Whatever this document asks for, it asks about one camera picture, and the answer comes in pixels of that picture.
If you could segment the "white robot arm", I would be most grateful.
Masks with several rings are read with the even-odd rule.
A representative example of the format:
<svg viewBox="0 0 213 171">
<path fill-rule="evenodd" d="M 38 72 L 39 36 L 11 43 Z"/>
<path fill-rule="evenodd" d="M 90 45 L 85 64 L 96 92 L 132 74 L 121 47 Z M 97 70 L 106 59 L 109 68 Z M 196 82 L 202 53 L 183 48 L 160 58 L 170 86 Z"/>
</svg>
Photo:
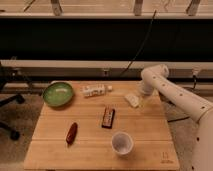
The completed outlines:
<svg viewBox="0 0 213 171">
<path fill-rule="evenodd" d="M 213 102 L 172 83 L 168 76 L 165 64 L 144 68 L 139 91 L 147 96 L 154 90 L 159 91 L 198 124 L 191 170 L 213 171 Z"/>
</svg>

